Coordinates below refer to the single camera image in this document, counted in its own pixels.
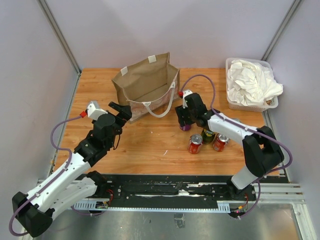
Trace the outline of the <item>purple soda can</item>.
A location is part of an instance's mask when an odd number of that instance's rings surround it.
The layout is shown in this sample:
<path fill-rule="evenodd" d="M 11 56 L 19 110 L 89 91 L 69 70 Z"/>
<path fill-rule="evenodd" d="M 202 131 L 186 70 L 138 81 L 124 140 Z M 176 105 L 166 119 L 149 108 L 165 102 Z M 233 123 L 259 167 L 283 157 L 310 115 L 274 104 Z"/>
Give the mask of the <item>purple soda can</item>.
<path fill-rule="evenodd" d="M 186 132 L 186 131 L 189 131 L 189 130 L 192 128 L 192 126 L 191 126 L 190 124 L 186 124 L 186 125 L 184 125 L 184 126 L 180 126 L 179 128 L 180 128 L 182 131 Z"/>

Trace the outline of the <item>dark glass bottle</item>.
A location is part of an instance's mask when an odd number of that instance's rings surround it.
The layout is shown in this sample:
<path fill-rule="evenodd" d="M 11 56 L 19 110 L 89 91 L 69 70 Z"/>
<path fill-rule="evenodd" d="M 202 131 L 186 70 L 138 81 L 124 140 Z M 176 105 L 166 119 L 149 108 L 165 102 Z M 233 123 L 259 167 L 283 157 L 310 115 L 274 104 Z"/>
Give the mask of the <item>dark glass bottle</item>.
<path fill-rule="evenodd" d="M 205 145 L 212 143 L 216 137 L 216 134 L 216 132 L 204 128 L 201 132 L 202 143 Z"/>

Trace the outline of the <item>red soda can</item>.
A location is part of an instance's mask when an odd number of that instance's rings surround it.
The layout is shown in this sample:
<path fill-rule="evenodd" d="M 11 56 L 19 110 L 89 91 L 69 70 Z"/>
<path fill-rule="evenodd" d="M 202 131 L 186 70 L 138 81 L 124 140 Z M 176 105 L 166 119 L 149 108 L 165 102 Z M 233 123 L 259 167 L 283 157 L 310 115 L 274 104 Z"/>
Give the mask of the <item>red soda can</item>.
<path fill-rule="evenodd" d="M 188 152 L 191 154 L 197 154 L 200 151 L 200 148 L 203 144 L 203 138 L 200 134 L 193 134 L 189 138 L 189 144 L 188 144 Z"/>

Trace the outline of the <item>red coke can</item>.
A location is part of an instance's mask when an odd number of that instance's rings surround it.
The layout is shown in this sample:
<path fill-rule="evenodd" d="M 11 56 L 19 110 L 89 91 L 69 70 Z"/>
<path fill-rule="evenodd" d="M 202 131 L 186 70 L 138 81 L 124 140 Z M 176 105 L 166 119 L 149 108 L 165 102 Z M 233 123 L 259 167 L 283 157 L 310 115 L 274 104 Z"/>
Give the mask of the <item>red coke can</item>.
<path fill-rule="evenodd" d="M 230 142 L 230 138 L 218 133 L 212 146 L 213 149 L 217 152 L 222 152 L 225 149 L 225 146 Z"/>

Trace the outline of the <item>pink patterned canvas bag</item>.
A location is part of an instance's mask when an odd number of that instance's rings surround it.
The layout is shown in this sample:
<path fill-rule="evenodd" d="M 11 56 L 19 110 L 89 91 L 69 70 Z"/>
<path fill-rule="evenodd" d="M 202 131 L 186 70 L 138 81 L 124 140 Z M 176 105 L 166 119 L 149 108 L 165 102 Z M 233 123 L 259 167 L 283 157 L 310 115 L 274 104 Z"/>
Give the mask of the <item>pink patterned canvas bag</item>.
<path fill-rule="evenodd" d="M 180 70 L 170 63 L 169 52 L 125 66 L 111 81 L 118 104 L 131 108 L 131 123 L 146 114 L 163 118 L 179 98 Z"/>

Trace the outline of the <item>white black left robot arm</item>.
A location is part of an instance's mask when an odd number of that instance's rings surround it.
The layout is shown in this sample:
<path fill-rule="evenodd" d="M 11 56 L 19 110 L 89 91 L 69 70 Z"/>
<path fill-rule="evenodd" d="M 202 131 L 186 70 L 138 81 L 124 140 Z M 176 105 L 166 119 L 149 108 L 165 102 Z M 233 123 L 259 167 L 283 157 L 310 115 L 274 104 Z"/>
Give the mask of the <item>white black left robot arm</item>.
<path fill-rule="evenodd" d="M 25 233 L 36 238 L 49 229 L 53 221 L 75 203 L 95 196 L 103 197 L 109 190 L 107 181 L 97 171 L 87 172 L 110 150 L 118 147 L 123 126 L 132 118 L 129 105 L 110 102 L 113 114 L 91 101 L 78 116 L 62 121 L 62 124 L 88 117 L 93 128 L 74 150 L 66 148 L 67 160 L 41 184 L 27 193 L 17 192 L 12 197 L 13 215 L 9 220 L 9 232 L 16 237 L 13 222 L 17 220 Z"/>

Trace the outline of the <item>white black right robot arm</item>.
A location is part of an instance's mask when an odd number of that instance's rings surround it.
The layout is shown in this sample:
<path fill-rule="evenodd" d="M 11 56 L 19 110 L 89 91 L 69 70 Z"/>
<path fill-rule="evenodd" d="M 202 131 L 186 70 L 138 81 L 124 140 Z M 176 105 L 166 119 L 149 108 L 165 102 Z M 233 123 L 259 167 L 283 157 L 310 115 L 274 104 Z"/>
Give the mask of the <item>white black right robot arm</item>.
<path fill-rule="evenodd" d="M 227 181 L 226 193 L 232 200 L 240 199 L 245 189 L 267 175 L 283 162 L 284 154 L 273 131 L 243 124 L 227 117 L 215 109 L 207 109 L 198 93 L 190 90 L 178 93 L 182 105 L 175 108 L 178 122 L 185 125 L 196 124 L 207 131 L 221 134 L 243 147 L 244 167 Z"/>

